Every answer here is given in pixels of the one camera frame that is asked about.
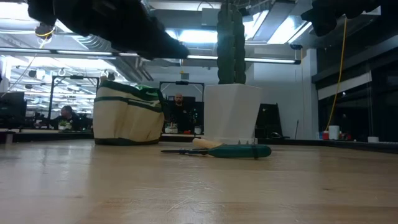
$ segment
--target bag handle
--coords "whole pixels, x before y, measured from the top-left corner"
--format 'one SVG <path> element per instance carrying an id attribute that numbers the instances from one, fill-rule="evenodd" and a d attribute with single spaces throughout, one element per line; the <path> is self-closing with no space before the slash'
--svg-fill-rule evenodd
<path id="1" fill-rule="evenodd" d="M 143 88 L 140 91 L 143 93 L 156 93 L 157 97 L 160 101 L 160 106 L 162 107 L 162 111 L 164 114 L 164 119 L 168 121 L 170 119 L 170 108 L 167 101 L 164 99 L 162 92 L 158 88 Z"/>

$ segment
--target green screwdriver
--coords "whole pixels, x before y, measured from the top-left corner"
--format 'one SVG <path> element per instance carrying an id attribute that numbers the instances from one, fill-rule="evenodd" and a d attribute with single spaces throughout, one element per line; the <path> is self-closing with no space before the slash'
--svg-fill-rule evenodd
<path id="1" fill-rule="evenodd" d="M 260 158 L 271 155 L 271 148 L 263 144 L 238 144 L 220 145 L 212 149 L 205 150 L 162 150 L 162 152 L 179 154 L 202 154 L 211 155 L 219 158 Z"/>

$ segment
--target canvas tool bag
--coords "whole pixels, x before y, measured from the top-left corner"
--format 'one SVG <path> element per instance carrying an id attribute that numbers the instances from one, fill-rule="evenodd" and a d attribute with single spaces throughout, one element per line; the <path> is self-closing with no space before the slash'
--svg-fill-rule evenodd
<path id="1" fill-rule="evenodd" d="M 98 88 L 93 114 L 96 144 L 155 144 L 168 107 L 157 88 L 139 90 L 106 80 Z"/>

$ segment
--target screwdriver handle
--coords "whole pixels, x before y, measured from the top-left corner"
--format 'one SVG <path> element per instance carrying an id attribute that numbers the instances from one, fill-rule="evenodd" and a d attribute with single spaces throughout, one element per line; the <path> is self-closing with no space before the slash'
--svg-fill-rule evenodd
<path id="1" fill-rule="evenodd" d="M 198 146 L 198 147 L 204 147 L 206 149 L 213 149 L 214 147 L 220 146 L 223 143 L 222 142 L 216 142 L 216 141 L 209 141 L 209 140 L 205 140 L 205 139 L 193 139 L 192 141 L 194 146 Z"/>
<path id="2" fill-rule="evenodd" d="M 260 158 L 271 155 L 271 148 L 263 144 L 222 145 L 208 150 L 208 154 L 220 158 Z"/>

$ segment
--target wooden handle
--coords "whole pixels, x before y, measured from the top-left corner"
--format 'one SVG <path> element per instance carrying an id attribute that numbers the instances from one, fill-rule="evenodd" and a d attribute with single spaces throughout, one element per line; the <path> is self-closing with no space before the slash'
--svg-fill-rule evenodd
<path id="1" fill-rule="evenodd" d="M 223 144 L 222 142 L 215 142 L 215 141 L 209 141 L 209 140 L 204 140 L 204 139 L 193 139 L 192 143 L 195 146 L 204 147 L 206 149 L 213 149 L 214 147 L 217 147 L 217 146 L 220 146 Z"/>

